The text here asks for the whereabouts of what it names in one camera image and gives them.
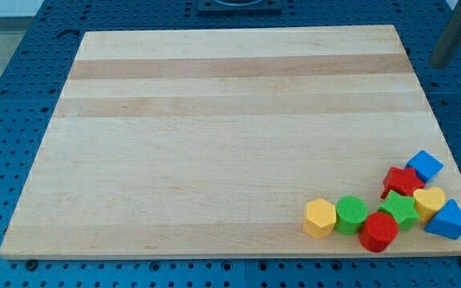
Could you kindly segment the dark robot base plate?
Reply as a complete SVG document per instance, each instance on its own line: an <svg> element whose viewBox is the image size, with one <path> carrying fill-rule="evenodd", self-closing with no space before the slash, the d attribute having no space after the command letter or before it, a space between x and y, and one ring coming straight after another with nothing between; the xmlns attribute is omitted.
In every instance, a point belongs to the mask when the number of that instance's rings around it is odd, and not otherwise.
<svg viewBox="0 0 461 288"><path fill-rule="evenodd" d="M283 0L196 0L198 14L281 13Z"/></svg>

